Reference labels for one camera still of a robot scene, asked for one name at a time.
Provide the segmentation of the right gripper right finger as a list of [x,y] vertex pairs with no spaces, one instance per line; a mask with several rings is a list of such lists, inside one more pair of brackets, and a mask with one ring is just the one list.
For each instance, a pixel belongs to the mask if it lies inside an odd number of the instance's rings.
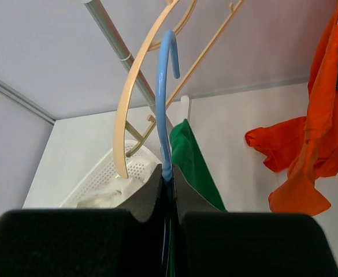
[[173,169],[176,276],[338,276],[321,226],[305,214],[222,212]]

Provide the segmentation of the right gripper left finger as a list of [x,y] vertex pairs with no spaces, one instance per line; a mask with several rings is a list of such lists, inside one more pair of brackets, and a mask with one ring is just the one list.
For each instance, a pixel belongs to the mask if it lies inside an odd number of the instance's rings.
[[0,216],[0,276],[164,276],[161,168],[109,209],[21,209]]

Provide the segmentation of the white t shirt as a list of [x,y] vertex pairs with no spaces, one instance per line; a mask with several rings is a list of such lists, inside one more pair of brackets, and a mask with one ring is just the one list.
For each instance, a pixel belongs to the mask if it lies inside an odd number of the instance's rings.
[[113,177],[100,189],[86,194],[77,203],[76,208],[115,208],[137,192],[149,179],[156,167],[155,162],[131,163],[128,167],[128,179]]

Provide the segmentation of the green t shirt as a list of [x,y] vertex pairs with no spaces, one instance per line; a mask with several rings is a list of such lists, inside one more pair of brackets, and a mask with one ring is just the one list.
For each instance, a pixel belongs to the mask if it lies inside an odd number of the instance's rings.
[[219,191],[195,136],[184,120],[169,136],[172,146],[171,276],[219,276],[231,227]]

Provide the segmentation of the light blue wire hanger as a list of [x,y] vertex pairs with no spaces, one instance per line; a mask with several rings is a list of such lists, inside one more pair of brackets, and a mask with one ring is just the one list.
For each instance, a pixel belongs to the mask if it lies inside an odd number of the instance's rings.
[[157,132],[162,156],[162,180],[165,188],[167,203],[165,204],[164,245],[162,251],[162,266],[164,276],[173,276],[171,266],[172,249],[172,201],[173,201],[173,163],[172,152],[169,143],[166,123],[166,86],[168,61],[172,61],[174,78],[180,77],[179,56],[177,52],[177,40],[173,30],[166,31],[160,48],[157,66],[157,78],[155,88],[155,116]]

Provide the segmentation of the orange t shirt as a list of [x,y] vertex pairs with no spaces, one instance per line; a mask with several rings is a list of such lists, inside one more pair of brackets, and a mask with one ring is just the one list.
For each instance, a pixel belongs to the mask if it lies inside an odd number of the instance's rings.
[[272,212],[318,215],[331,203],[315,188],[338,173],[338,1],[315,51],[306,115],[249,130],[245,141],[266,156],[264,165],[287,180],[268,197]]

